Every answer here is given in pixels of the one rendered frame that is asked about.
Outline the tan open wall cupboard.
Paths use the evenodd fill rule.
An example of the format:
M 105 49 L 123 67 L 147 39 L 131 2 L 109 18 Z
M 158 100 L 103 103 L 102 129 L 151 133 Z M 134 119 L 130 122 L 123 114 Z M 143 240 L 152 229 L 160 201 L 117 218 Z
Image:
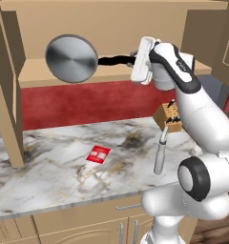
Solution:
M 26 56 L 18 77 L 22 88 L 62 83 L 45 62 L 47 45 L 60 34 L 85 37 L 100 56 L 129 54 L 143 36 L 179 47 L 190 10 L 226 8 L 215 0 L 0 0 L 0 9 L 18 20 Z

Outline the red flat packet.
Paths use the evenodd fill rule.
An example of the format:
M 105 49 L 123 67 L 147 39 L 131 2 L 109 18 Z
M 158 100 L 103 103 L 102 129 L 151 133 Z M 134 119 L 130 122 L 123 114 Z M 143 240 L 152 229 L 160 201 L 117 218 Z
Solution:
M 87 160 L 94 163 L 103 164 L 109 152 L 109 148 L 94 145 L 91 152 L 87 156 Z

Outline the wooden knife block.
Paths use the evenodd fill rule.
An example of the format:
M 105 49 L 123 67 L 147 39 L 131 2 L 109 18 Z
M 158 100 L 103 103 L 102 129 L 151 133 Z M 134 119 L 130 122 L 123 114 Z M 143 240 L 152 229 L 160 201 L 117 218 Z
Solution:
M 177 103 L 174 99 L 168 103 L 162 103 L 153 114 L 153 118 L 162 131 L 168 128 L 168 132 L 180 132 L 182 129 Z

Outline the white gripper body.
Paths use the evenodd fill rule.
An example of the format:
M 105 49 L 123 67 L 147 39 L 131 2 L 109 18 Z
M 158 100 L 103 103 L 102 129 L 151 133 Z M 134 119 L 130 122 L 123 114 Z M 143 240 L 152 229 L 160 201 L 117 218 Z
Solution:
M 144 36 L 141 38 L 131 74 L 131 81 L 148 85 L 153 77 L 149 53 L 154 47 L 154 38 Z

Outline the tan base cupboard door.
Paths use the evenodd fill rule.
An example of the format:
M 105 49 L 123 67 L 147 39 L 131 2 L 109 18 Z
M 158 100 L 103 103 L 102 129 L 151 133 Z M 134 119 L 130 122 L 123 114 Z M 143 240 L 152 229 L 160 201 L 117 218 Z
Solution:
M 31 218 L 26 216 L 0 221 L 0 244 L 38 244 Z
M 126 244 L 128 218 L 119 218 L 65 231 L 41 234 L 41 244 L 119 244 L 120 223 L 124 225 Z
M 128 221 L 127 244 L 133 244 L 135 220 L 138 221 L 138 234 L 136 244 L 140 244 L 142 237 L 151 229 L 153 218 L 145 213 L 131 216 Z

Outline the grey range hood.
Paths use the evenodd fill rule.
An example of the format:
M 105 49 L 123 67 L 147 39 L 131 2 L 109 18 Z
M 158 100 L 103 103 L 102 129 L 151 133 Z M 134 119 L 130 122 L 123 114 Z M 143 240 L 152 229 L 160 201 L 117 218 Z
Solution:
M 229 95 L 229 87 L 211 74 L 199 75 L 198 79 L 212 100 L 223 110 Z

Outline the grey slim bottle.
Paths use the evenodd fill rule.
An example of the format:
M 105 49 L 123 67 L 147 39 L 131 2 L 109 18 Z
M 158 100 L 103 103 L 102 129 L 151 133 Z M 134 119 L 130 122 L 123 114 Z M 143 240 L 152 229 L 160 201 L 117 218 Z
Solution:
M 163 171 L 164 160 L 165 160 L 165 149 L 167 144 L 168 127 L 165 127 L 158 143 L 158 148 L 156 152 L 156 161 L 154 166 L 154 173 L 161 174 Z

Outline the tan drawer front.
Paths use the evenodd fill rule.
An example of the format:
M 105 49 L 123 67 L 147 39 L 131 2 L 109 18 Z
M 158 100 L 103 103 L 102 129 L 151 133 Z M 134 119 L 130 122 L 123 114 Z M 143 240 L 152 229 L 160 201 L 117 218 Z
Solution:
M 68 209 L 33 216 L 37 231 L 40 234 L 65 231 L 68 229 L 89 226 L 106 221 L 144 214 L 142 207 L 118 211 L 115 206 L 129 206 L 141 203 L 141 195 L 95 202 Z

